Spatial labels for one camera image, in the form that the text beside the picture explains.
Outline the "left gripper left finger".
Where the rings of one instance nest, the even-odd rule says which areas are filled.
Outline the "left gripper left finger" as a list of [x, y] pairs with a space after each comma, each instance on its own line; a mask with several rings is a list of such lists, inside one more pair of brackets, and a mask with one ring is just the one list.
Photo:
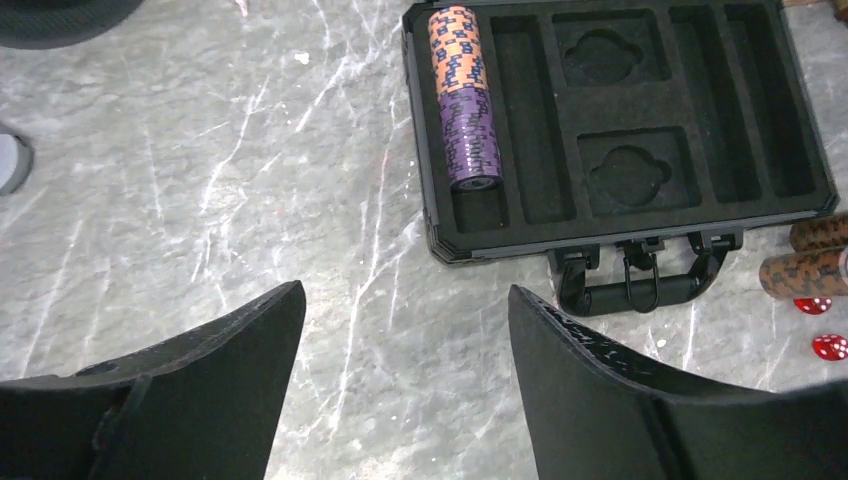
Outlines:
[[73, 375], [1, 385], [5, 479], [260, 479], [304, 325], [302, 284]]

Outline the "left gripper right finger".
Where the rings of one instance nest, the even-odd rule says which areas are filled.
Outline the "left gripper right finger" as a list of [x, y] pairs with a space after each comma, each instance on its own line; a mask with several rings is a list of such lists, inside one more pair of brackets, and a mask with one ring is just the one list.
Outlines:
[[510, 338], [542, 479], [843, 479], [847, 385], [782, 393], [658, 362], [530, 290]]

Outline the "purple poker chip stack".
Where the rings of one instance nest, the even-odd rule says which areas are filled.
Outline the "purple poker chip stack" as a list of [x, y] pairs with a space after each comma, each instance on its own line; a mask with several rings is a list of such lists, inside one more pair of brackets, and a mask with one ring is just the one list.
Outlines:
[[439, 97], [446, 165], [451, 188], [469, 192], [503, 179], [489, 91], [462, 87]]

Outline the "orange poker chip stack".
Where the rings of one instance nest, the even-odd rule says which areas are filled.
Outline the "orange poker chip stack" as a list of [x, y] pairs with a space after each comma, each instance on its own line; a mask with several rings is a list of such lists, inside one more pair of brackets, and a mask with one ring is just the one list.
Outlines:
[[439, 96], [463, 88], [488, 89], [481, 33], [476, 14], [453, 5], [427, 22], [431, 63]]

